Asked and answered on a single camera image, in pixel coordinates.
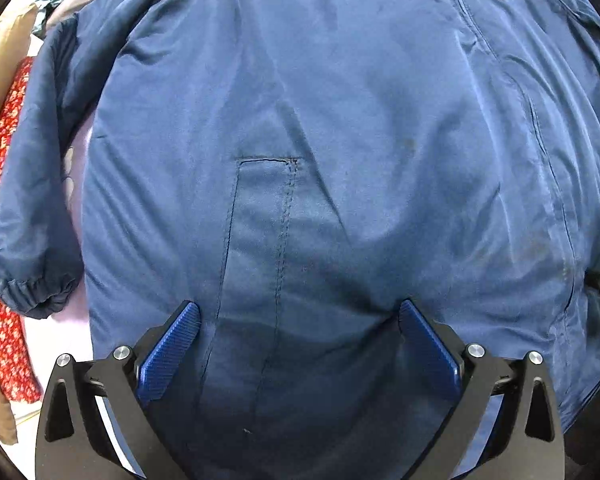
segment red patterned fabric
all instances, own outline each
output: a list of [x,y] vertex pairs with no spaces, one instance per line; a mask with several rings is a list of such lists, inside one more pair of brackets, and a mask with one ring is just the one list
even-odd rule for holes
[[[33,62],[26,57],[19,65],[0,113],[0,175],[11,135],[18,125],[24,92]],[[33,373],[20,316],[0,302],[0,388],[9,400],[36,402],[40,386]]]

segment metal screw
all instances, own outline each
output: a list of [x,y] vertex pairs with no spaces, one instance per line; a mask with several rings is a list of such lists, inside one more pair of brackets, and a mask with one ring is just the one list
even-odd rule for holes
[[58,364],[58,366],[67,366],[70,360],[71,356],[69,354],[62,354],[56,359],[56,364]]
[[529,360],[535,365],[542,364],[542,354],[540,352],[536,352],[535,350],[533,352],[529,352]]
[[131,349],[125,345],[119,346],[113,351],[113,357],[115,357],[118,361],[126,359],[129,357],[129,354],[131,354]]
[[471,357],[483,357],[484,356],[484,348],[478,343],[471,343],[466,350],[469,352]]

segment pink fabric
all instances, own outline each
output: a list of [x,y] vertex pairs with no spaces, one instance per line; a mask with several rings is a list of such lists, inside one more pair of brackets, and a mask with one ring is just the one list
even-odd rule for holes
[[[82,241],[82,177],[92,126],[93,113],[88,115],[76,133],[65,157],[65,169],[68,169],[66,176],[73,184],[73,192],[67,199],[67,206],[79,241]],[[65,180],[65,184],[65,189],[70,186],[68,180]],[[43,388],[46,388],[56,358],[60,354],[69,353],[77,361],[93,359],[84,280],[71,295],[62,312],[43,320],[25,318],[24,328],[33,370]]]

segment textured blue pad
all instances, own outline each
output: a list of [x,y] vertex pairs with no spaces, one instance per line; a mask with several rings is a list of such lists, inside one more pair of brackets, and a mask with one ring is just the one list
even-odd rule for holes
[[150,400],[164,395],[199,331],[200,310],[195,303],[189,303],[139,368],[136,396],[141,406],[146,407]]
[[404,301],[398,314],[398,326],[410,345],[418,349],[422,367],[445,399],[457,401],[462,395],[460,368],[449,350],[410,300]]

